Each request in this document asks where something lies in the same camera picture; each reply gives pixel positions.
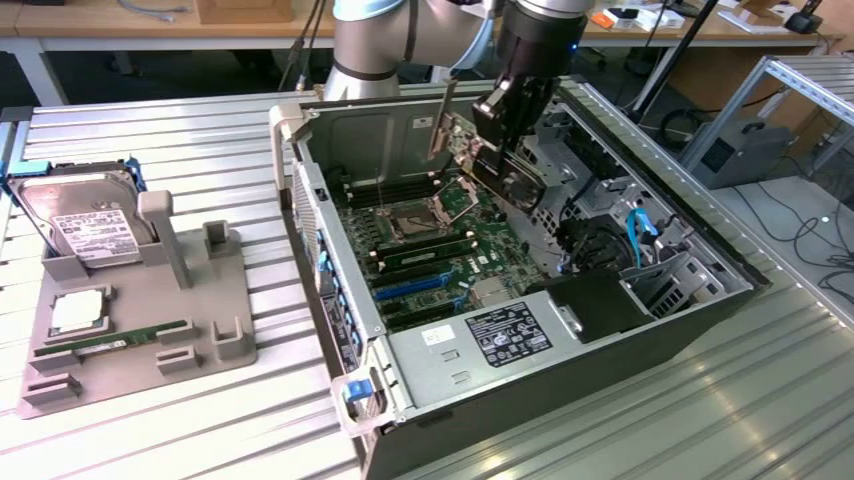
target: white handle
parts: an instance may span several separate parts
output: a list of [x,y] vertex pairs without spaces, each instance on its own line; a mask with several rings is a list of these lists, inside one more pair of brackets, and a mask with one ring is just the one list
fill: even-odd
[[337,414],[337,421],[341,425],[341,430],[350,436],[358,437],[369,433],[374,428],[385,425],[394,420],[393,412],[382,412],[374,417],[353,420],[349,417],[346,411],[346,405],[344,403],[344,388],[346,384],[356,380],[366,380],[370,378],[370,367],[358,367],[352,372],[334,377],[332,379],[332,385],[329,390],[332,392],[332,405],[334,405],[334,413]]

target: motherboard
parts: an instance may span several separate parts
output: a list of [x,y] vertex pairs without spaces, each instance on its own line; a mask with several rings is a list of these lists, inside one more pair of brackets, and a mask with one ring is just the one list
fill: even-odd
[[465,176],[442,177],[344,184],[334,199],[392,332],[516,298],[546,278],[493,195]]

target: hard drive label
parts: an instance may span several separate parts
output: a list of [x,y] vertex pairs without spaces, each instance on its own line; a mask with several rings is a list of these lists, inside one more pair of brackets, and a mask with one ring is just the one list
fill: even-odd
[[81,260],[138,252],[135,238],[121,210],[57,215],[53,217],[53,225]]

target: metal panel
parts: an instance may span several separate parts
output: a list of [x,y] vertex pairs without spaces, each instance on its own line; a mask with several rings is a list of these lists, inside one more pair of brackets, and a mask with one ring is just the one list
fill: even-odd
[[849,125],[854,125],[854,105],[847,102],[844,94],[837,88],[854,85],[849,75],[837,75],[836,79],[827,79],[827,69],[851,69],[854,59],[843,56],[776,57],[765,64],[765,72],[796,90],[817,106],[836,115]]
[[[328,373],[276,205],[264,115],[281,99],[293,101],[294,95],[37,109],[25,158],[114,160],[133,153],[149,188],[174,195],[176,230],[222,218],[234,225],[258,360],[222,375],[19,420],[9,410],[42,242],[3,196],[0,470],[14,478],[242,478],[269,471],[281,478],[358,477],[328,399]],[[248,129],[234,126],[245,115],[257,124]],[[139,126],[157,133],[138,135]]]
[[849,478],[851,331],[604,98],[573,92],[772,287],[669,362],[401,478]]

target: box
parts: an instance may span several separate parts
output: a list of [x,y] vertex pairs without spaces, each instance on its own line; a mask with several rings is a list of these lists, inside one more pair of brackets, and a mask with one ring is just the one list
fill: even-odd
[[196,0],[196,10],[202,25],[293,20],[290,0]]
[[613,22],[611,28],[631,28],[637,18],[636,8],[605,8],[601,13]]
[[[637,18],[635,19],[635,23],[647,32],[651,31],[655,27],[659,13],[660,12],[657,10],[637,11]],[[683,24],[684,17],[671,10],[664,10],[664,15],[661,15],[661,20],[657,23],[657,30],[660,30],[661,28],[681,28]]]

